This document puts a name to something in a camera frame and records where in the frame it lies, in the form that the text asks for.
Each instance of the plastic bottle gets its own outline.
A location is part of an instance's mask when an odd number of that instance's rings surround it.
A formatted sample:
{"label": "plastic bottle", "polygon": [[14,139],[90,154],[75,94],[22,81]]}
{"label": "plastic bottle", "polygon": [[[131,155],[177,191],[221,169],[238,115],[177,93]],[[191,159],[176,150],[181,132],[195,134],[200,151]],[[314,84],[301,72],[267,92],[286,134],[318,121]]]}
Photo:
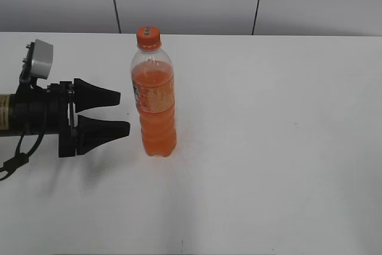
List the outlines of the plastic bottle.
{"label": "plastic bottle", "polygon": [[172,63],[161,49],[157,27],[139,28],[137,40],[139,50],[130,72],[143,146],[148,155],[169,156],[177,144]]}

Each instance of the black mount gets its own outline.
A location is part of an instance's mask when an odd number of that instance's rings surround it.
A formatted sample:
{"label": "black mount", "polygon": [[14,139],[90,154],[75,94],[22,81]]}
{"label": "black mount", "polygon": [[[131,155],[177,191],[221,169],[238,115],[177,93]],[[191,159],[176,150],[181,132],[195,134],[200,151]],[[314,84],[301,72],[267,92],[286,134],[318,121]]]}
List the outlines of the black mount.
{"label": "black mount", "polygon": [[[0,172],[7,172],[0,181],[7,179],[16,169],[29,162],[29,157],[41,144],[44,134],[58,134],[58,157],[64,158],[83,155],[97,146],[126,137],[130,133],[128,122],[101,121],[81,115],[78,115],[78,124],[75,126],[75,112],[116,106],[120,102],[121,94],[77,78],[74,82],[63,81],[51,84],[46,89],[41,88],[37,86],[38,78],[31,75],[34,56],[37,54],[35,42],[27,45],[27,48],[19,87],[15,94],[9,95],[9,129],[0,130],[0,137],[21,138],[14,157],[5,161],[0,168]],[[36,143],[29,152],[21,153],[23,137],[33,134],[38,135]]]}

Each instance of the orange bottle cap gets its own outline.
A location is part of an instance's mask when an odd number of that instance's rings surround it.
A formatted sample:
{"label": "orange bottle cap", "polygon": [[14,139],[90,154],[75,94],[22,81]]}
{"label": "orange bottle cap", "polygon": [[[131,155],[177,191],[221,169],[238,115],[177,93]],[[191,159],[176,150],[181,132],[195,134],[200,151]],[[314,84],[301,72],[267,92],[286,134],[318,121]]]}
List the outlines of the orange bottle cap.
{"label": "orange bottle cap", "polygon": [[137,32],[138,47],[145,51],[153,51],[162,46],[161,31],[155,26],[143,26]]}

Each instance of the white tabletop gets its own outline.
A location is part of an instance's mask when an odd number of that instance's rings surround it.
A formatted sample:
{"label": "white tabletop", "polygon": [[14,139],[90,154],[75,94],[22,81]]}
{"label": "white tabletop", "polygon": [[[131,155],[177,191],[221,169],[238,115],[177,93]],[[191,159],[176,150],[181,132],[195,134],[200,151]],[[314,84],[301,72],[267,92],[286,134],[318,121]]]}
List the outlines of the white tabletop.
{"label": "white tabletop", "polygon": [[[66,159],[46,136],[0,183],[1,254],[381,253],[382,38],[164,35],[169,158],[141,143],[134,35],[0,33],[0,93],[16,91],[36,38],[54,45],[42,86],[82,78],[120,91],[119,106],[83,114],[132,131]],[[17,141],[0,138],[1,162]]]}

